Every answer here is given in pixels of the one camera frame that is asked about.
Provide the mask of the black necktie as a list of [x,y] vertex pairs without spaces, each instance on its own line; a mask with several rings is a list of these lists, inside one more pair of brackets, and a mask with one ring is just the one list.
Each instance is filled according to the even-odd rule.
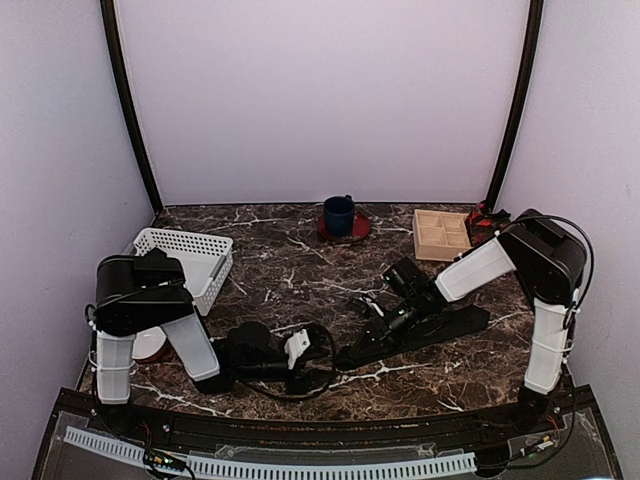
[[487,310],[474,305],[431,315],[405,334],[399,345],[380,348],[376,361],[482,332],[488,327],[489,316]]

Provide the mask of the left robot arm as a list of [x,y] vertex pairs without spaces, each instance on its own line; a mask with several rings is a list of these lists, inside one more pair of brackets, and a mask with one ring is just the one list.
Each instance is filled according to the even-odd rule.
[[242,385],[276,401],[302,402],[326,392],[337,375],[335,341],[317,323],[275,341],[266,325],[244,322],[211,341],[182,263],[157,248],[104,258],[85,318],[95,337],[92,395],[103,421],[120,436],[141,427],[140,412],[128,404],[130,370],[136,336],[153,327],[165,334],[202,394]]

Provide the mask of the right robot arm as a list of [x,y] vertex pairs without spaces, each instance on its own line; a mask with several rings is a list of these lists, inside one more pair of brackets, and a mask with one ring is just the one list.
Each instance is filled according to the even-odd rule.
[[436,277],[408,257],[382,275],[400,303],[384,309],[367,295],[357,299],[366,322],[356,340],[342,348],[342,371],[401,353],[479,333],[487,311],[451,304],[508,274],[516,276],[534,312],[531,350],[510,424],[534,432],[549,416],[550,395],[566,369],[573,347],[575,317],[593,278],[594,250],[586,233],[569,220],[528,209],[503,229],[462,254]]

